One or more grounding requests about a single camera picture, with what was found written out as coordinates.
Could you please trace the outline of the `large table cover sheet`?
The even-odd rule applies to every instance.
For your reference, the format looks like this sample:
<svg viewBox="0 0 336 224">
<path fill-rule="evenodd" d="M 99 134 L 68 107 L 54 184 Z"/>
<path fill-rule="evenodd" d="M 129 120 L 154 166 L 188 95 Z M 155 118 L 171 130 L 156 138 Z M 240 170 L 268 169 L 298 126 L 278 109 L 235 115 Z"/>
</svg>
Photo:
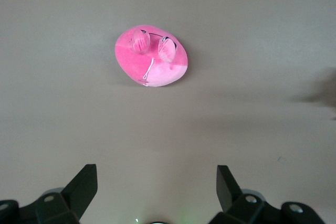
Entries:
<svg viewBox="0 0 336 224">
<path fill-rule="evenodd" d="M 183 77 L 122 70 L 115 44 L 140 25 L 182 44 Z M 96 164 L 82 224 L 208 224 L 227 165 L 336 224 L 336 109 L 296 101 L 333 68 L 336 0 L 0 0 L 0 200 Z"/>
</svg>

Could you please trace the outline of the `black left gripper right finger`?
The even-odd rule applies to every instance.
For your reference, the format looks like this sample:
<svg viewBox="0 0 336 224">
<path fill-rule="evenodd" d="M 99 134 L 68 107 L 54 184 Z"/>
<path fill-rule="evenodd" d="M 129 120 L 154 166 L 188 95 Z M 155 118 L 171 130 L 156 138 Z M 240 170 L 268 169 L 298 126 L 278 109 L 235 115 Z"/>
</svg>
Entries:
<svg viewBox="0 0 336 224">
<path fill-rule="evenodd" d="M 254 194 L 244 194 L 226 165 L 217 167 L 216 193 L 222 211 L 209 224 L 259 224 L 264 202 Z"/>
</svg>

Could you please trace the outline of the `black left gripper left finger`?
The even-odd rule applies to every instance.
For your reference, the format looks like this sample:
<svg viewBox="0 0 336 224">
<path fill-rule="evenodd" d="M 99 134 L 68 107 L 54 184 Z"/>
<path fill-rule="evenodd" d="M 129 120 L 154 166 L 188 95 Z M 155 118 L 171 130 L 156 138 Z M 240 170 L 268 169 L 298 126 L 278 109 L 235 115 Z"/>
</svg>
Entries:
<svg viewBox="0 0 336 224">
<path fill-rule="evenodd" d="M 35 203 L 38 224 L 80 224 L 98 190 L 97 166 L 87 164 L 59 193 L 48 193 Z"/>
</svg>

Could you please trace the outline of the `round hot pink plush toy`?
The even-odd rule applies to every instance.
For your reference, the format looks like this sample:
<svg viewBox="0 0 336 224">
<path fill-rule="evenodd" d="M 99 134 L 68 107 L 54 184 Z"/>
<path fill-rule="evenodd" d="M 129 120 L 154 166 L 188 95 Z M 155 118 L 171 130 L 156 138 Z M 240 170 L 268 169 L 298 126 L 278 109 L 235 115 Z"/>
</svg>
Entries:
<svg viewBox="0 0 336 224">
<path fill-rule="evenodd" d="M 161 87 L 179 80 L 188 68 L 187 53 L 171 33 L 151 25 L 123 32 L 115 45 L 122 70 L 146 87 Z"/>
</svg>

